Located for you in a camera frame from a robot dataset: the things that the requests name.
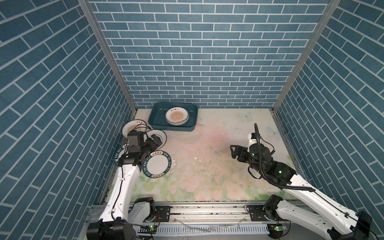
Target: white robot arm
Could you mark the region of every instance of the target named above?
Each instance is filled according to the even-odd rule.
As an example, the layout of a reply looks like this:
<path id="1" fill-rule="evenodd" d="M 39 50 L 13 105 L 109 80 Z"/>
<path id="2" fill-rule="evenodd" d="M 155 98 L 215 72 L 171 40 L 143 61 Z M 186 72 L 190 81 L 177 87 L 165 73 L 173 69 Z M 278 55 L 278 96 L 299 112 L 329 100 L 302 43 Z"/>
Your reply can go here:
<path id="1" fill-rule="evenodd" d="M 139 228 L 144 228 L 143 221 L 154 216 L 156 209 L 152 197 L 137 199 L 129 212 L 133 188 L 139 179 L 144 159 L 162 144 L 156 135 L 149 136 L 144 141 L 143 134 L 144 132 L 135 130 L 129 132 L 129 145 L 118 161 L 116 184 L 99 221 L 88 226 L 88 240 L 135 240 L 136 232 Z"/>
<path id="2" fill-rule="evenodd" d="M 268 183 L 284 189 L 318 213 L 293 206 L 272 195 L 263 208 L 268 219 L 291 220 L 329 240 L 369 238 L 371 216 L 362 211 L 356 213 L 339 204 L 308 183 L 294 169 L 274 161 L 269 149 L 260 143 L 257 124 L 255 133 L 249 134 L 248 140 L 248 148 L 231 145 L 232 157 L 237 157 L 239 162 L 248 163 Z"/>

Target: plate rim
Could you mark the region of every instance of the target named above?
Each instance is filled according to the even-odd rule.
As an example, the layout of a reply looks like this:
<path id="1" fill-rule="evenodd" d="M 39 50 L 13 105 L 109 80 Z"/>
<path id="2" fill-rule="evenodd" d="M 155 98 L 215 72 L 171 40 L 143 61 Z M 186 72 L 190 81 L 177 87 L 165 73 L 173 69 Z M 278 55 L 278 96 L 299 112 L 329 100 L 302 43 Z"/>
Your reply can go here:
<path id="1" fill-rule="evenodd" d="M 160 174 L 151 174 L 149 171 L 148 171 L 148 168 L 147 168 L 147 164 L 148 164 L 148 161 L 153 157 L 152 154 L 153 153 L 156 153 L 156 152 L 161 152 L 161 155 L 163 155 L 164 157 L 167 158 L 168 160 L 168 166 L 167 168 L 165 169 L 165 171 L 163 171 L 162 173 Z M 141 170 L 142 172 L 145 174 L 145 176 L 149 177 L 149 178 L 159 178 L 159 177 L 162 177 L 164 176 L 166 173 L 169 172 L 170 168 L 172 166 L 172 158 L 170 157 L 169 153 L 167 153 L 166 151 L 162 151 L 162 150 L 158 150 L 158 151 L 154 151 L 154 152 L 151 152 L 147 157 L 146 159 L 144 160 L 143 164 L 142 164 L 142 167 L 141 167 Z"/>
<path id="2" fill-rule="evenodd" d="M 145 123 L 145 126 L 148 127 L 148 124 L 147 124 L 144 120 L 141 120 L 141 119 L 134 119 L 134 120 L 131 120 L 131 121 L 127 122 L 126 124 L 124 124 L 124 126 L 123 126 L 122 129 L 121 129 L 121 135 L 122 135 L 124 138 L 127 138 L 126 136 L 128 136 L 128 135 L 127 135 L 127 134 L 128 134 L 127 132 L 126 132 L 126 133 L 123 132 L 125 126 L 126 126 L 127 124 L 129 124 L 130 122 L 133 122 L 133 121 L 142 121 L 142 122 Z"/>
<path id="3" fill-rule="evenodd" d="M 153 131 L 153 130 L 159 130 L 159 131 L 162 131 L 162 132 L 164 133 L 164 135 L 166 136 L 166 142 L 165 142 L 164 144 L 160 145 L 160 146 L 155 150 L 155 151 L 157 151 L 157 150 L 159 150 L 160 148 L 164 147 L 164 145 L 167 143 L 168 136 L 167 136 L 167 134 L 166 134 L 163 130 L 161 130 L 161 129 L 152 129 L 152 130 L 149 130 L 148 132 L 146 132 L 146 134 L 148 135 L 148 133 L 151 132 L 151 131 Z"/>
<path id="4" fill-rule="evenodd" d="M 120 146 L 116 151 L 115 154 L 113 154 L 113 162 L 118 165 L 118 160 L 119 160 L 119 154 L 122 150 L 126 148 L 126 146 L 129 145 L 129 143 L 123 144 Z"/>
<path id="5" fill-rule="evenodd" d="M 182 109 L 184 109 L 185 110 L 185 112 L 187 112 L 187 118 L 189 118 L 189 111 L 187 110 L 187 109 L 185 109 L 185 108 L 183 108 L 183 107 L 173 107 L 173 108 L 182 108 Z M 167 110 L 167 112 L 166 112 L 166 114 L 165 114 L 165 118 L 166 118 L 166 120 L 167 121 L 169 121 L 168 120 L 168 113 L 169 113 L 169 111 L 171 110 L 171 109 L 173 109 L 173 108 L 170 108 L 170 109 L 168 109 Z M 182 121 L 169 121 L 169 122 L 173 122 L 173 123 L 181 123 L 181 122 L 184 122 L 185 120 L 182 120 Z"/>

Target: brick pattern wall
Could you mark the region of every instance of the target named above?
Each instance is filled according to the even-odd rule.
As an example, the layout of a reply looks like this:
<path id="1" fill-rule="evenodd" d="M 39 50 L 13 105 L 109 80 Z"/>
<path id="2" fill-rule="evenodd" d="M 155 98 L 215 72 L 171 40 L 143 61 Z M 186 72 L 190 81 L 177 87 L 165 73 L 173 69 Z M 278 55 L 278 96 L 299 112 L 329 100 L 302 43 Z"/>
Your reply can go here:
<path id="1" fill-rule="evenodd" d="M 0 239 L 73 239 L 131 111 L 76 0 L 0 1 Z"/>
<path id="2" fill-rule="evenodd" d="M 272 107 L 328 2 L 91 0 L 139 108 Z"/>
<path id="3" fill-rule="evenodd" d="M 384 225 L 384 1 L 342 0 L 278 116 L 309 181 Z"/>

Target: table surface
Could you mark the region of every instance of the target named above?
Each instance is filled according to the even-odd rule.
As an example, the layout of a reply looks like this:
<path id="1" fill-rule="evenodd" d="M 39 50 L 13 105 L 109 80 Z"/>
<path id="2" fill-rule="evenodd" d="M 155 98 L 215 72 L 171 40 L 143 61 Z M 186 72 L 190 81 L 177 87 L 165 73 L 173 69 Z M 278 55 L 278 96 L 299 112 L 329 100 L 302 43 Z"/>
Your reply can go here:
<path id="1" fill-rule="evenodd" d="M 150 113 L 151 109 L 139 109 L 136 119 L 147 122 Z M 167 142 L 160 150 L 171 156 L 171 169 L 157 179 L 141 172 L 132 201 L 140 197 L 153 197 L 157 202 L 267 200 L 272 194 L 295 199 L 263 179 L 253 179 L 248 165 L 231 157 L 230 145 L 248 146 L 254 123 L 274 145 L 274 160 L 294 168 L 268 109 L 199 109 L 192 132 L 164 131 Z"/>

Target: plate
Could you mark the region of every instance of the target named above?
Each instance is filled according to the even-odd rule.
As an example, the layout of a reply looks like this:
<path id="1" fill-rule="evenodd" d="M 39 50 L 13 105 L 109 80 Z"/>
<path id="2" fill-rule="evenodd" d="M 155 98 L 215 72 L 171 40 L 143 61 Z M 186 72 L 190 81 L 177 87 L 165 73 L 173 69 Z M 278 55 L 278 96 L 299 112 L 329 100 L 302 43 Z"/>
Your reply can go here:
<path id="1" fill-rule="evenodd" d="M 124 144 L 123 146 L 119 147 L 115 154 L 113 155 L 113 162 L 115 163 L 115 165 L 118 165 L 118 160 L 119 158 L 121 157 L 121 155 L 124 154 L 125 152 L 125 148 L 128 146 L 128 144 Z"/>
<path id="2" fill-rule="evenodd" d="M 179 122 L 179 123 L 172 123 L 172 122 L 169 122 L 169 121 L 167 120 L 167 123 L 169 123 L 169 124 L 171 124 L 171 125 L 173 125 L 173 126 L 181 126 L 181 125 L 183 125 L 184 123 L 188 122 L 188 120 L 189 120 L 189 115 L 188 115 L 188 117 L 187 117 L 184 121 L 182 121 L 182 122 Z"/>
<path id="3" fill-rule="evenodd" d="M 165 132 L 161 131 L 161 130 L 151 130 L 151 131 L 148 131 L 147 132 L 147 135 L 148 137 L 151 137 L 153 134 L 155 134 L 156 136 L 158 136 L 162 142 L 162 144 L 160 145 L 160 147 L 158 147 L 156 150 L 159 150 L 160 148 L 162 148 L 166 142 L 167 142 L 167 135 Z M 147 140 L 147 135 L 144 134 L 144 141 Z"/>
<path id="4" fill-rule="evenodd" d="M 155 151 L 145 159 L 141 170 L 150 178 L 158 178 L 166 174 L 172 164 L 170 155 L 164 151 Z"/>
<path id="5" fill-rule="evenodd" d="M 127 124 L 124 125 L 124 127 L 121 130 L 122 135 L 125 138 L 127 138 L 128 137 L 128 133 L 130 131 L 132 131 L 138 125 L 142 125 L 142 126 L 138 127 L 136 129 L 137 131 L 143 131 L 144 132 L 147 129 L 147 124 L 143 120 L 136 119 L 136 120 L 132 120 L 132 121 L 130 121 Z"/>
<path id="6" fill-rule="evenodd" d="M 189 117 L 189 112 L 185 108 L 175 107 L 166 112 L 166 120 L 172 123 L 184 122 Z"/>

